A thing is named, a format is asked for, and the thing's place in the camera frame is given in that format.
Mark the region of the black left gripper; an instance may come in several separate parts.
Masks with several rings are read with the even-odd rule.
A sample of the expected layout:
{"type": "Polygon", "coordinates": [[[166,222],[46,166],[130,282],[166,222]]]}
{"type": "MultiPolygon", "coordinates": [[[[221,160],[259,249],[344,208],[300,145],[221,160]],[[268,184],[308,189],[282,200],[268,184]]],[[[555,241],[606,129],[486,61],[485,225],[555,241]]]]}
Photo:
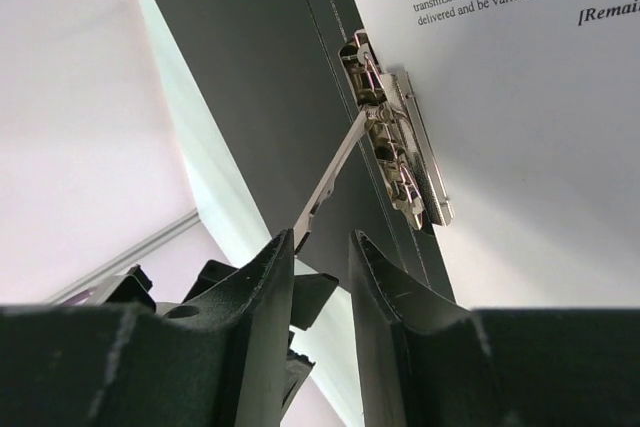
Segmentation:
{"type": "MultiPolygon", "coordinates": [[[[197,282],[201,271],[211,264],[216,272],[208,274],[211,283],[224,279],[236,268],[220,263],[216,260],[207,261],[203,267],[196,264],[189,265],[186,270],[178,267],[170,267],[165,261],[153,260],[143,262],[143,271],[152,282],[150,295],[156,302],[180,303],[188,296],[189,291],[197,282]]],[[[322,359],[320,348],[321,331],[328,321],[328,314],[323,311],[309,329],[303,330],[291,326],[291,342],[289,345],[292,359],[296,362],[303,361],[314,366],[311,369],[304,384],[300,386],[297,397],[291,400],[292,412],[336,412],[337,408],[331,404],[328,395],[321,389],[321,381],[328,374],[328,362],[322,359]]]]}

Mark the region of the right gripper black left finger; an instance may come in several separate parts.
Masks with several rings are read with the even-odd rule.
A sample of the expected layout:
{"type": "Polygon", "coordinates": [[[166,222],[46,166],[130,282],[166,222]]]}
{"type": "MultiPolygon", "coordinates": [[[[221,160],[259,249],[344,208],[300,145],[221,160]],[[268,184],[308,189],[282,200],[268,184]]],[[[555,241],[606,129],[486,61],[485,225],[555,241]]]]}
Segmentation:
{"type": "Polygon", "coordinates": [[[276,426],[293,234],[158,315],[137,303],[1,310],[5,426],[276,426]]]}

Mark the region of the red and black file folder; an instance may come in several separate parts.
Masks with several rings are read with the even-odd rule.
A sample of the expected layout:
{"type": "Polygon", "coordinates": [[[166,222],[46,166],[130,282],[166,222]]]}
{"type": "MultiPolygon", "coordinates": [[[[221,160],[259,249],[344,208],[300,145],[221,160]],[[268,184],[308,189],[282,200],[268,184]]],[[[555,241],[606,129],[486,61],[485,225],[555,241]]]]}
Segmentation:
{"type": "MultiPolygon", "coordinates": [[[[354,0],[155,0],[256,203],[268,237],[292,227],[355,119],[339,62],[354,0]]],[[[368,139],[350,154],[298,259],[349,287],[349,237],[454,300],[430,226],[390,204],[368,139]]]]}

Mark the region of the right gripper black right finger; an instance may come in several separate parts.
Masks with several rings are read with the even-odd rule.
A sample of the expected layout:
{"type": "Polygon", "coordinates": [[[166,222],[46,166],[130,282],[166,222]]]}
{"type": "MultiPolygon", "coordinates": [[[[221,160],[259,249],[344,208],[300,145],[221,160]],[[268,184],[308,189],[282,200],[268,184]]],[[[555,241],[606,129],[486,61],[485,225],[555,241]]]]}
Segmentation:
{"type": "Polygon", "coordinates": [[[369,426],[635,426],[635,308],[465,309],[362,232],[349,273],[369,426]]]}

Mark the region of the printed text paper sheet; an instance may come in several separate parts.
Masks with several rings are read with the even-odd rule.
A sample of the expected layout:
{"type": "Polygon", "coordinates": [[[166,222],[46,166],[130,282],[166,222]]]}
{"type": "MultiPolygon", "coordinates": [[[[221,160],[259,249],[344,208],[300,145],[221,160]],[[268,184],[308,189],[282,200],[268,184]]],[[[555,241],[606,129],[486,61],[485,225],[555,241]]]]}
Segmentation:
{"type": "Polygon", "coordinates": [[[355,0],[410,76],[456,300],[639,303],[639,0],[355,0]]]}

